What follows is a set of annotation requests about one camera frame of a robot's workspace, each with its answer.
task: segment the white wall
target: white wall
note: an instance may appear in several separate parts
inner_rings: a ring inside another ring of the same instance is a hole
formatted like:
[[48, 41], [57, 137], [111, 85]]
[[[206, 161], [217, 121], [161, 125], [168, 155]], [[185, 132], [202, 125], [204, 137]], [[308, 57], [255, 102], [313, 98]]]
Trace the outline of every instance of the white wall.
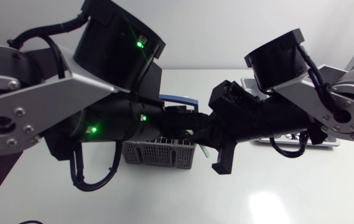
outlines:
[[[301, 28], [319, 65], [345, 68], [354, 55], [354, 0], [115, 0], [159, 34], [164, 69], [232, 69], [266, 42]], [[21, 32], [65, 22], [83, 0], [0, 0], [0, 44]], [[83, 29], [54, 37], [74, 49]], [[32, 40], [25, 49], [45, 46]]]

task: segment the wire mesh basket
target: wire mesh basket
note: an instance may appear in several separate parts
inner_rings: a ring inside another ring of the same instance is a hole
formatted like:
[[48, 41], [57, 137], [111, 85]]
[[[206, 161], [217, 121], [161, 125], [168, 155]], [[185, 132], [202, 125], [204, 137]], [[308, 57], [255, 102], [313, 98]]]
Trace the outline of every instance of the wire mesh basket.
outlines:
[[159, 137], [152, 141], [123, 142], [123, 157], [128, 164], [190, 169], [196, 144]]

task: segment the black cable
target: black cable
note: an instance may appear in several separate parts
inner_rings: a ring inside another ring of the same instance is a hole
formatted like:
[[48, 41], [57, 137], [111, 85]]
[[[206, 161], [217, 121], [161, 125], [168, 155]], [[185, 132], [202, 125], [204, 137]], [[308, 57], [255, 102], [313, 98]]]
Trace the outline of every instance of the black cable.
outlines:
[[86, 15], [84, 12], [82, 12], [77, 16], [77, 18], [68, 22], [29, 29], [17, 36], [15, 39], [7, 40], [7, 43], [10, 47], [19, 50], [23, 46], [24, 42], [33, 37], [49, 36], [75, 30], [88, 21], [88, 16], [89, 15]]
[[299, 142], [300, 142], [300, 149], [298, 151], [286, 151], [281, 149], [280, 147], [277, 146], [275, 139], [273, 137], [269, 138], [269, 141], [271, 142], [272, 147], [280, 153], [280, 155], [287, 157], [287, 158], [297, 158], [303, 155], [305, 151], [305, 147], [307, 146], [309, 135], [307, 132], [301, 132], [300, 137], [299, 137]]
[[46, 43], [51, 48], [52, 54], [54, 55], [55, 64], [57, 66], [57, 72], [58, 72], [59, 79], [65, 78], [65, 69], [63, 67], [62, 53], [61, 53], [58, 45], [50, 37], [40, 36], [40, 38], [43, 39], [44, 41], [46, 41]]
[[29, 220], [29, 221], [21, 222], [20, 224], [43, 224], [43, 223], [36, 220]]
[[121, 153], [123, 150], [123, 142], [116, 141], [116, 151], [114, 152], [113, 165], [109, 168], [109, 174], [106, 175], [101, 181], [95, 184], [88, 184], [84, 182], [84, 164], [83, 164], [83, 152], [82, 148], [79, 147], [75, 150], [75, 155], [70, 158], [70, 173], [72, 176], [72, 181], [74, 186], [76, 186], [79, 190], [84, 192], [91, 192], [94, 190], [98, 190], [101, 187], [105, 186], [117, 172], [117, 168], [119, 167]]
[[301, 45], [297, 46], [298, 51], [304, 58], [306, 64], [310, 67], [308, 70], [309, 76], [315, 85], [317, 94], [320, 98], [322, 104], [335, 116], [336, 119], [343, 119], [343, 114], [341, 109], [338, 107], [337, 100], [329, 91], [329, 83], [325, 82], [316, 64], [309, 57], [308, 53], [305, 51], [304, 47]]

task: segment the screw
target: screw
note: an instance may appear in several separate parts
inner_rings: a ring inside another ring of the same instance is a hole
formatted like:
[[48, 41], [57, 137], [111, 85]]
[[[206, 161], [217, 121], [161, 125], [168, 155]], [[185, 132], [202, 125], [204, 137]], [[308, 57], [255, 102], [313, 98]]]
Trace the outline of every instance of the screw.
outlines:
[[34, 131], [34, 128], [30, 125], [26, 125], [24, 128], [23, 128], [23, 131], [25, 133], [31, 133], [32, 131]]
[[16, 108], [14, 110], [14, 113], [15, 113], [16, 116], [23, 116], [23, 115], [26, 114], [26, 111], [23, 110], [23, 108]]
[[7, 140], [7, 145], [8, 146], [16, 146], [17, 141], [15, 139], [8, 139]]
[[349, 100], [346, 101], [346, 102], [344, 103], [344, 106], [345, 106], [345, 107], [350, 107], [350, 106], [351, 106], [351, 101], [349, 101]]
[[39, 142], [41, 142], [40, 136], [34, 136], [34, 138], [32, 138], [32, 143], [39, 143]]
[[18, 81], [10, 81], [8, 83], [8, 88], [10, 90], [17, 90], [21, 87], [21, 84]]
[[333, 127], [333, 130], [334, 130], [334, 131], [339, 131], [340, 128], [341, 128], [340, 125], [336, 125], [336, 126]]

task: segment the green led light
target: green led light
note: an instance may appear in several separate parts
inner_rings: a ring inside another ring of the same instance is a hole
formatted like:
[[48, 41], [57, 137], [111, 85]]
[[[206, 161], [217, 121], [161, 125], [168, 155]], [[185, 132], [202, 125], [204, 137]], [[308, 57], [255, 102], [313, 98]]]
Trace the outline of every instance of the green led light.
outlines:
[[140, 48], [144, 48], [144, 44], [141, 41], [137, 42], [137, 46], [140, 47]]

